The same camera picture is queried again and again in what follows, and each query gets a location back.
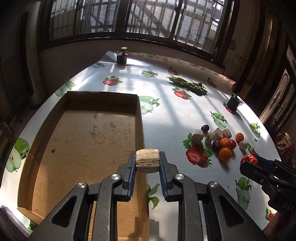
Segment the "bundle of green vegetables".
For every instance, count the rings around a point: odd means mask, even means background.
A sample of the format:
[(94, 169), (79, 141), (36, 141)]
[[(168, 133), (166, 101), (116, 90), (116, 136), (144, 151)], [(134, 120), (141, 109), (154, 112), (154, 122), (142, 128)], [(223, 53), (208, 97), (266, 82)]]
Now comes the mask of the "bundle of green vegetables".
[(197, 83), (189, 82), (180, 77), (167, 77), (167, 78), (172, 85), (175, 85), (177, 87), (182, 87), (186, 90), (189, 90), (195, 93), (198, 96), (207, 95), (208, 93), (206, 87), (201, 82), (197, 82)]

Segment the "beige cylindrical cork block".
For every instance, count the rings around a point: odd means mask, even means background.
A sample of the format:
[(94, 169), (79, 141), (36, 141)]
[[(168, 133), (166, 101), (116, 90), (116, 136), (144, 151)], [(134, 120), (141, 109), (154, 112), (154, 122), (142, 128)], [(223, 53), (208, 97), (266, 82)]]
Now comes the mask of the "beige cylindrical cork block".
[(141, 149), (136, 151), (136, 169), (140, 173), (156, 173), (159, 171), (159, 150)]

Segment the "small black box weight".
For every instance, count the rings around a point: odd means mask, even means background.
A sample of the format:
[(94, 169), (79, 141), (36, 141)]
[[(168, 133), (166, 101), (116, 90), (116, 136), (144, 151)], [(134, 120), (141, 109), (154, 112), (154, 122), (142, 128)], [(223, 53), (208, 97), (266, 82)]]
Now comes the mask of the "small black box weight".
[(238, 98), (238, 95), (232, 94), (229, 101), (227, 102), (227, 106), (231, 111), (237, 111), (237, 108), (241, 104), (240, 99)]

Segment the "red cherry tomato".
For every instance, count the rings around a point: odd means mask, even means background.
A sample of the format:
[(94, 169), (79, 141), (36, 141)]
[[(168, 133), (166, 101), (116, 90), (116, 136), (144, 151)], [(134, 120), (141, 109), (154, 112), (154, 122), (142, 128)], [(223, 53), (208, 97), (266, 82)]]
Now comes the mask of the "red cherry tomato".
[(251, 163), (253, 165), (257, 165), (258, 159), (252, 154), (246, 154), (242, 157), (240, 164), (245, 163), (245, 162)]

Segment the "wooden cabinet doors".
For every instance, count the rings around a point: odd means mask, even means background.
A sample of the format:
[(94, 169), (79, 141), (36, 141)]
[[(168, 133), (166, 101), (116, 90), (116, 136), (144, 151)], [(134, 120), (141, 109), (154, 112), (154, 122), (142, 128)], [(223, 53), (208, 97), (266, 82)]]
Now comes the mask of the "wooden cabinet doors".
[(267, 106), (259, 119), (268, 131), (277, 131), (295, 106), (295, 54), (290, 45), (287, 45), (287, 51), (273, 79), (267, 100)]

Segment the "dark jar with spool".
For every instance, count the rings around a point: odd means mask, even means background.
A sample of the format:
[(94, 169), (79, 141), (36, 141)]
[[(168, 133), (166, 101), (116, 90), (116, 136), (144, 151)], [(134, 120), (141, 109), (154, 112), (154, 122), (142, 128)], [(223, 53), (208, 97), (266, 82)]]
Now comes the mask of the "dark jar with spool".
[(121, 47), (120, 50), (116, 52), (116, 63), (126, 65), (127, 56), (127, 47)]

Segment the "barred window frame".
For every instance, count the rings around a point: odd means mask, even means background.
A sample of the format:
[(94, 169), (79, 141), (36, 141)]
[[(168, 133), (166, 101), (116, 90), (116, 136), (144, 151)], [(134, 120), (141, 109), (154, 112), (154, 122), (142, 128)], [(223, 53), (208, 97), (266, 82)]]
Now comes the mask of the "barred window frame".
[(222, 64), (240, 1), (44, 1), (45, 47), (82, 40), (157, 44)]

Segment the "orange tangerine front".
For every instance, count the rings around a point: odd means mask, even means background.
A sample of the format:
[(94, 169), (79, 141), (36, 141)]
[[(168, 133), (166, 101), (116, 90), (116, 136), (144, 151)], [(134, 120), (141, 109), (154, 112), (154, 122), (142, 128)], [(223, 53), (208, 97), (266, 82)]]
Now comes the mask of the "orange tangerine front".
[(229, 148), (222, 148), (219, 151), (218, 157), (221, 161), (223, 162), (227, 162), (230, 160), (230, 158), (232, 157), (232, 152)]

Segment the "dark red date back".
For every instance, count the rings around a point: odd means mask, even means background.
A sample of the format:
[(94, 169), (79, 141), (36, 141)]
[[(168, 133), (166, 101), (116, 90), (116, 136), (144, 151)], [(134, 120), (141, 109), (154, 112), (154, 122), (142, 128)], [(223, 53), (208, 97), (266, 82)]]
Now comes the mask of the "dark red date back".
[(208, 125), (203, 125), (203, 126), (201, 127), (201, 131), (202, 131), (203, 133), (207, 133), (207, 132), (209, 131), (209, 129), (210, 129), (210, 127), (209, 127)]

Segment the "shallow cardboard tray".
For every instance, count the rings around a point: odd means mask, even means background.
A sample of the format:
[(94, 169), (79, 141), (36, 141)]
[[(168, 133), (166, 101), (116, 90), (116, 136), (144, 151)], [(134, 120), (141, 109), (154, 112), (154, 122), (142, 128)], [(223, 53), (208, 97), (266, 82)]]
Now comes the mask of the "shallow cardboard tray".
[(46, 117), (26, 157), (18, 210), (41, 223), (78, 182), (102, 181), (143, 148), (138, 96), (67, 92)]

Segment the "fruit-print tablecloth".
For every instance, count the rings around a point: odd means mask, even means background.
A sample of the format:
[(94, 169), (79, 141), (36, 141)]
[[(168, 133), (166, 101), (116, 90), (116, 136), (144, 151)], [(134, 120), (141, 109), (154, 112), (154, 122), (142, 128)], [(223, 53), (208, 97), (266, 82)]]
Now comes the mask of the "fruit-print tablecloth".
[[(178, 173), (178, 200), (165, 201), (159, 171), (136, 172), (130, 201), (119, 201), (122, 183), (118, 169), (102, 181), (78, 182), (41, 223), (35, 223), (18, 210), (18, 190), (25, 158), (11, 150), (16, 164), (8, 163), (1, 184), (1, 212), (14, 222), (11, 234), (17, 240), (266, 240), (265, 212), (268, 196), (261, 185), (240, 173), (240, 161), (248, 150), (239, 143), (232, 157), (223, 162), (205, 143), (208, 132), (229, 128), (230, 139), (244, 135), (248, 146), (260, 156), (276, 159), (278, 153), (264, 126), (255, 136), (252, 124), (256, 114), (245, 103), (238, 114), (229, 113), (224, 103), (229, 97), (204, 84), (204, 96), (172, 85), (174, 77), (165, 67), (128, 59), (115, 63), (107, 53), (102, 62), (92, 64), (69, 81), (54, 88), (21, 132), (31, 145), (57, 102), (70, 91), (134, 94), (140, 101), (143, 149), (164, 151)], [(199, 143), (191, 135), (203, 125), (210, 127)]]

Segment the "orange tangerine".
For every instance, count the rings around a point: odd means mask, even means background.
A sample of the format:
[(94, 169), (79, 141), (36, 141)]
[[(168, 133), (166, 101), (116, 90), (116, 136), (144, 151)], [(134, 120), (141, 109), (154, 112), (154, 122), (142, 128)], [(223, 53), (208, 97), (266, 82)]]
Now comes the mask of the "orange tangerine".
[(244, 141), (244, 135), (242, 133), (237, 133), (235, 135), (235, 139), (236, 139), (236, 142), (240, 143), (240, 142)]
[(229, 148), (222, 148), (219, 151), (218, 157), (221, 161), (223, 162), (227, 162), (230, 160), (230, 158), (232, 157), (232, 152)]
[(221, 145), (221, 148), (228, 148), (228, 149), (231, 148), (231, 140), (227, 137), (221, 138), (219, 143)]

